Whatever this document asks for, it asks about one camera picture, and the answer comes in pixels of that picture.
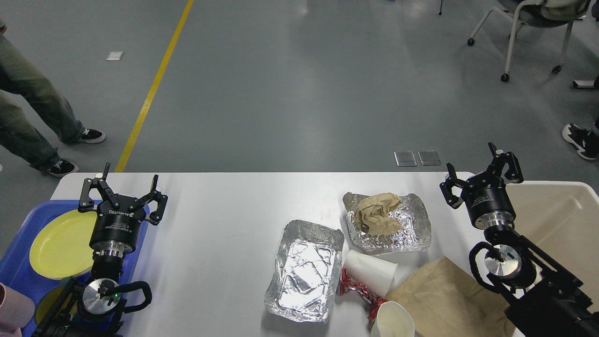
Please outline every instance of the yellow plate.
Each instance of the yellow plate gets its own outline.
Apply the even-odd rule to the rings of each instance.
[[[50,290],[50,292],[47,293],[44,296],[44,298],[41,299],[40,304],[38,304],[38,306],[35,308],[35,324],[40,325],[41,320],[43,320],[44,317],[46,316],[46,314],[50,311],[50,308],[52,307],[54,302],[56,302],[56,300],[58,299],[58,296],[60,296],[60,293],[62,292],[62,290],[64,290],[65,287],[66,287],[66,285],[61,285],[60,287],[54,288],[54,289]],[[72,295],[69,295],[67,297],[67,300],[65,301],[65,303],[63,303],[62,306],[60,307],[60,310],[63,310],[64,308],[66,308],[66,305],[68,304],[71,296]],[[74,305],[71,308],[71,311],[69,313],[71,315],[76,314],[77,306]]]
[[[50,221],[31,245],[31,267],[41,276],[51,279],[87,272],[93,263],[89,239],[95,223],[95,212],[79,213],[76,210]]]

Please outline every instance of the blue tray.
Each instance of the blue tray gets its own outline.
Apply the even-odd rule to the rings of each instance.
[[[42,228],[58,216],[77,209],[78,203],[78,200],[50,200],[33,208],[25,218],[6,254],[0,260],[0,282],[29,297],[36,306],[50,290],[60,285],[60,280],[45,278],[31,268],[31,264],[29,264],[31,245]],[[144,221],[141,224],[136,250],[128,254],[123,262],[123,275],[119,279],[120,284],[131,282],[146,230],[147,223]],[[88,276],[89,272],[77,279],[85,282]],[[23,328],[23,336],[31,337],[36,327],[35,319],[32,318]]]

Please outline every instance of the aluminum foil tray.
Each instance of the aluminum foil tray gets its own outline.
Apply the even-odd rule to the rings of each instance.
[[[341,230],[288,223],[264,294],[267,310],[296,322],[326,322],[341,276],[344,240]]]
[[[399,220],[404,227],[392,235],[369,235],[364,233],[354,221],[356,207],[367,195],[346,193],[343,204],[346,209],[347,230],[350,241],[362,248],[368,255],[388,252],[426,251],[431,246],[431,222],[424,203],[416,194],[401,196],[402,203],[390,218]]]

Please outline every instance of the chair leg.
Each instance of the chair leg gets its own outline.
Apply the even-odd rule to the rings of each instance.
[[[520,27],[518,27],[518,29],[516,29],[516,35],[518,34],[518,32],[520,31],[520,29],[522,29],[522,27],[526,26],[524,23],[520,23]]]
[[[518,21],[518,17],[520,16],[520,11],[517,10],[514,13],[514,18],[512,21],[512,31],[510,33],[510,45],[507,48],[507,59],[506,59],[506,67],[504,69],[504,74],[501,77],[501,80],[503,80],[504,77],[506,77],[507,79],[509,79],[509,74],[510,74],[510,64],[512,63],[512,54],[514,52],[514,41],[516,41],[516,33],[520,30],[520,28],[522,28],[522,23]]]
[[[568,28],[565,30],[564,44],[562,45],[562,51],[559,56],[559,64],[556,65],[551,71],[554,74],[557,74],[561,67],[565,64],[565,53],[568,50],[568,43],[570,42],[570,35],[572,34],[572,26],[574,25],[574,21],[568,22]]]
[[[486,21],[486,19],[489,17],[489,14],[491,14],[496,7],[491,8],[490,10],[488,10],[485,15],[483,15],[482,19],[479,21],[479,24],[476,25],[476,28],[474,29],[474,31],[472,32],[472,34],[470,34],[470,38],[474,39],[474,36],[476,35],[476,33],[478,33],[480,27],[483,25],[483,23]]]

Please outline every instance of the red candy wrapper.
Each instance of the red candy wrapper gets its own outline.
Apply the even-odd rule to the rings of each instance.
[[[380,305],[387,302],[386,299],[376,296],[368,288],[361,283],[352,280],[347,275],[347,269],[341,270],[341,282],[339,282],[339,295],[343,295],[349,291],[355,291],[368,303],[370,306],[370,312],[368,314],[368,320],[372,323],[376,318],[376,314],[379,312]]]

